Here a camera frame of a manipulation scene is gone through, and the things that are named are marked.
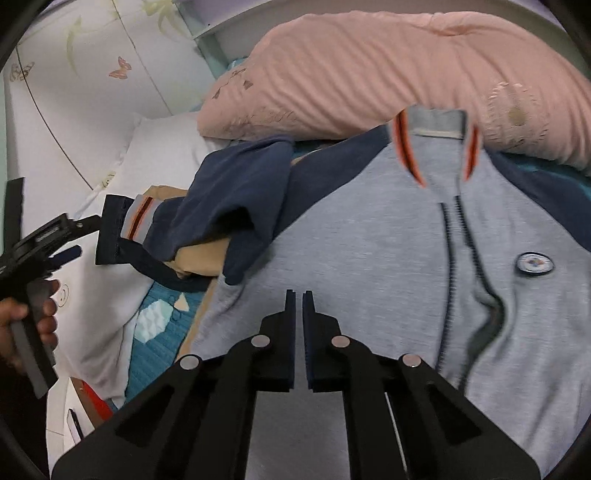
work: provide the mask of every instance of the red object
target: red object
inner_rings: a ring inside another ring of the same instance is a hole
[[[88,398],[94,405],[96,412],[99,414],[99,417],[101,417],[103,421],[109,420],[109,418],[113,416],[113,411],[107,405],[107,403],[99,398],[99,396],[95,393],[94,390],[92,390],[88,383],[83,381],[82,388],[84,389],[84,393],[88,395]]]

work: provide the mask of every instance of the white pillow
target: white pillow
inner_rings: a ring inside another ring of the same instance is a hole
[[[188,188],[205,156],[227,143],[202,138],[194,113],[141,118],[120,169],[80,217],[100,215],[108,194],[135,197],[151,185]],[[82,257],[56,272],[62,282],[57,334],[74,375],[101,398],[120,400],[128,382],[133,316],[152,280],[130,265],[95,265],[97,238],[93,233],[77,241]]]

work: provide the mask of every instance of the butterfly print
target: butterfly print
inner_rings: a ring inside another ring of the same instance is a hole
[[[35,66],[35,62],[32,61],[28,65],[26,65],[22,70],[18,63],[13,63],[11,70],[10,70],[10,81],[14,82],[16,80],[20,80],[21,82],[28,77],[29,72]]]
[[[131,70],[131,65],[127,63],[124,59],[119,57],[119,68],[109,73],[109,77],[113,77],[119,80],[126,80],[128,70]]]

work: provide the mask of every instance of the striped cuff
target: striped cuff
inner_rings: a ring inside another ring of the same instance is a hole
[[[121,238],[143,244],[152,225],[154,212],[162,200],[146,195],[138,195],[125,215],[125,222],[121,229]]]

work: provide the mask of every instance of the pink pillow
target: pink pillow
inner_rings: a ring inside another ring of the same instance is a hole
[[[204,137],[340,139],[409,105],[460,108],[486,145],[591,174],[591,83],[542,40],[476,12],[305,15],[220,77]]]

